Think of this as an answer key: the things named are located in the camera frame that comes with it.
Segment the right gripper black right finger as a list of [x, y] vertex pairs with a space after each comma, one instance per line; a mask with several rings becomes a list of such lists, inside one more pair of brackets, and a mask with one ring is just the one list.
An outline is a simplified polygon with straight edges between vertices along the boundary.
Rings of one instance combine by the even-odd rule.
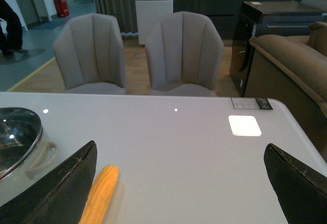
[[326, 176], [272, 143], [264, 164], [288, 223], [326, 223]]

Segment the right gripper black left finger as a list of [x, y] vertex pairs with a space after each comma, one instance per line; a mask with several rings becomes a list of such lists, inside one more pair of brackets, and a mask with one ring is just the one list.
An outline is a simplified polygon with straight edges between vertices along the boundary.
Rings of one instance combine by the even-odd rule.
[[78, 223], [95, 176], [90, 141], [30, 188], [1, 206], [1, 223]]

